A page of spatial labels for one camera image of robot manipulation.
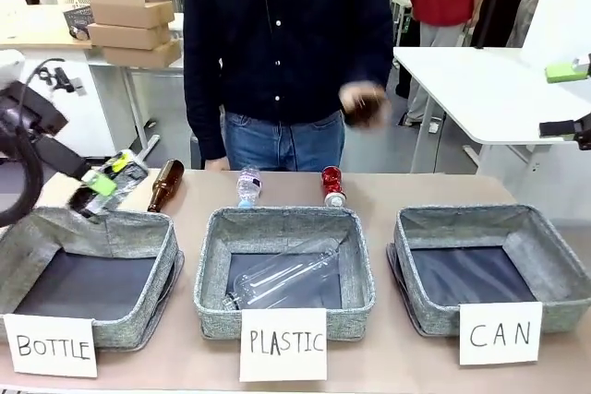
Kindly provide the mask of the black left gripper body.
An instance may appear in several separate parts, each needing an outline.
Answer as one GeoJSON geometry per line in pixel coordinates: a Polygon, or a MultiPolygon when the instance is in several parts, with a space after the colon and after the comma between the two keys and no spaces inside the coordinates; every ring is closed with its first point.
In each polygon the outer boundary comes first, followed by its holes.
{"type": "Polygon", "coordinates": [[[41,94],[20,81],[1,90],[1,152],[16,159],[16,131],[22,125],[41,159],[48,159],[59,144],[54,139],[66,125],[66,117],[41,94]]]}

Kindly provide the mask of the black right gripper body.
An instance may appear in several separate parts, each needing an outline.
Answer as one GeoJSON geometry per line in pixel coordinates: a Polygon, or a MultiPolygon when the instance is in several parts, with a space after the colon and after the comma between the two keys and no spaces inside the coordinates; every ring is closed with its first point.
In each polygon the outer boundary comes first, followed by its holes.
{"type": "Polygon", "coordinates": [[[591,150],[591,114],[587,114],[573,122],[573,140],[579,150],[591,150]]]}

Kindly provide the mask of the person left hand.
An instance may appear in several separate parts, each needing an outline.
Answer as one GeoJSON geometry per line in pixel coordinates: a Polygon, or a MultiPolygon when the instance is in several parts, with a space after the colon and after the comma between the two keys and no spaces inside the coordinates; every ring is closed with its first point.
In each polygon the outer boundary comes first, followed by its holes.
{"type": "Polygon", "coordinates": [[[339,91],[344,122],[357,129],[377,129],[391,119],[392,105],[383,87],[369,81],[345,84],[339,91]]]}

